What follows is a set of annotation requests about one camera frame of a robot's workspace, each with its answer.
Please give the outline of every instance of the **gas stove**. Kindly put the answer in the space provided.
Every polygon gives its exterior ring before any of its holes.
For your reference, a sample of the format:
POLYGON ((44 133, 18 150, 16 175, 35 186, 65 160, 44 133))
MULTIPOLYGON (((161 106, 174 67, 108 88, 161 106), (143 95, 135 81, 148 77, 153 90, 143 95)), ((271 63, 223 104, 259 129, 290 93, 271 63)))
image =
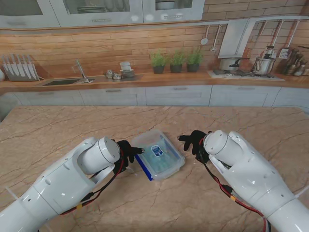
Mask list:
POLYGON ((271 74, 254 74, 250 71, 245 70, 220 70, 215 69, 208 71, 208 74, 212 78, 223 78, 223 79, 252 79, 252 80, 267 80, 267 81, 285 81, 271 74))

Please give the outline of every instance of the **stacked plate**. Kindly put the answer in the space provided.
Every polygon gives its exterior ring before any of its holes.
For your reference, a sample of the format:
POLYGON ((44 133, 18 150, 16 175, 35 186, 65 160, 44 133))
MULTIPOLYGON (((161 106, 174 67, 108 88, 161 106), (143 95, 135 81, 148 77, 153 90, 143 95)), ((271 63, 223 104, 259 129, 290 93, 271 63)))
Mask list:
POLYGON ((86 14, 86 13, 105 13, 106 8, 101 6, 82 6, 77 7, 77 12, 79 14, 86 14))
POLYGON ((135 76, 134 69, 120 70, 120 72, 121 72, 121 76, 123 78, 128 78, 128 77, 134 77, 135 76))

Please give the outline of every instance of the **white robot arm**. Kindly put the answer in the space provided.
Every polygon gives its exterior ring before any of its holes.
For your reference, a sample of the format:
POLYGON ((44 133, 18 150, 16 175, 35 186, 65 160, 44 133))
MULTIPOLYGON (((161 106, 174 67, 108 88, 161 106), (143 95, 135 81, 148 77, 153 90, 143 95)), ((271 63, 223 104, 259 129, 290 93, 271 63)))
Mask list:
POLYGON ((113 140, 107 137, 84 140, 0 212, 0 231, 37 232, 48 220, 80 204, 113 171, 119 158, 120 147, 113 140), (97 172, 92 178, 86 176, 97 172))
POLYGON ((233 190, 279 232, 309 231, 309 210, 277 170, 240 134, 221 130, 203 140, 209 159, 233 190))

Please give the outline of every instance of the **blue label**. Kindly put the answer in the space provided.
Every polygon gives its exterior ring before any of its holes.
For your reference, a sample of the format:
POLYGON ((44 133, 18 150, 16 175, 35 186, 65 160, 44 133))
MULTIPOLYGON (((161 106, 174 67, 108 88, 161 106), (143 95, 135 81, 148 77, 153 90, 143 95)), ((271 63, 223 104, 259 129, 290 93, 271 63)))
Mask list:
POLYGON ((151 150, 154 153, 154 155, 157 157, 162 156, 164 153, 158 145, 152 146, 151 150))

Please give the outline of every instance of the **potted herb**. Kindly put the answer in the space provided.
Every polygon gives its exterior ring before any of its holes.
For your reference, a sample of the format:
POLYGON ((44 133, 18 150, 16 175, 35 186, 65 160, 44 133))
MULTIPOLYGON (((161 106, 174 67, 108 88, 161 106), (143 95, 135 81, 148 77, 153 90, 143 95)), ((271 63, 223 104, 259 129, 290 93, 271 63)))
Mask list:
POLYGON ((196 73, 199 68, 199 64, 202 61, 202 54, 200 50, 194 50, 187 57, 187 70, 190 73, 196 73))
POLYGON ((162 55, 160 50, 157 53, 150 54, 151 65, 153 66, 155 74, 161 74, 167 62, 166 56, 162 55))
POLYGON ((181 73, 184 61, 185 56, 183 51, 175 51, 175 53, 170 56, 170 71, 173 73, 181 73))

